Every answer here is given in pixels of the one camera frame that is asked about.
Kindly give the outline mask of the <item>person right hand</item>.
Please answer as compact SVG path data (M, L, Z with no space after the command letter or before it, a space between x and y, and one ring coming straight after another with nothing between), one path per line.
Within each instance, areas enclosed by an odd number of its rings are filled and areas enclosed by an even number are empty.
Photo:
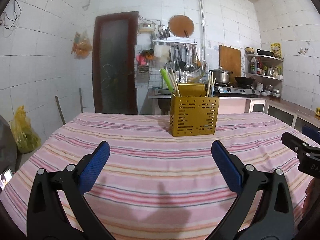
M319 179L313 178L305 190L306 198L304 199L302 213L305 216L313 206L319 196Z

